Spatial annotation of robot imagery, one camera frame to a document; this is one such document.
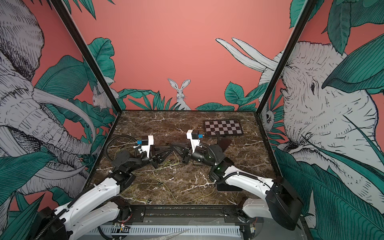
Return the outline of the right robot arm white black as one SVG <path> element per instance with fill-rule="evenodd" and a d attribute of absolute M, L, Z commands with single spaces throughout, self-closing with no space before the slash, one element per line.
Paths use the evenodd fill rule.
<path fill-rule="evenodd" d="M 258 197 L 256 200 L 248 198 L 239 205 L 241 220 L 269 218 L 293 231 L 304 206 L 297 191 L 283 177 L 264 178 L 237 168 L 225 155 L 229 145 L 200 143 L 193 147 L 191 144 L 174 143 L 172 148 L 185 163 L 197 161 L 209 166 L 209 178 L 218 188 L 244 190 Z"/>

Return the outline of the black smartphone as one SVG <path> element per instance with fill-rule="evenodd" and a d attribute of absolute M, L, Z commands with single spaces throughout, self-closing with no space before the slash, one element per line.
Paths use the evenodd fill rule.
<path fill-rule="evenodd" d="M 216 184 L 216 187 L 219 192 L 241 192 L 243 190 L 242 188 L 228 185 L 226 183 Z"/>

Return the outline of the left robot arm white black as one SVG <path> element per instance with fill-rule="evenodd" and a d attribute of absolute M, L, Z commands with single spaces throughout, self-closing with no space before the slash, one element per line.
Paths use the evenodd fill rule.
<path fill-rule="evenodd" d="M 123 149 L 112 160 L 114 171 L 100 183 L 80 192 L 72 201 L 42 210 L 32 224 L 28 240 L 77 240 L 101 225 L 115 221 L 122 227 L 133 216 L 129 202 L 120 194 L 135 180 L 133 172 L 147 165 L 157 168 L 172 152 L 156 147 L 153 136 L 134 142 L 134 153 Z"/>

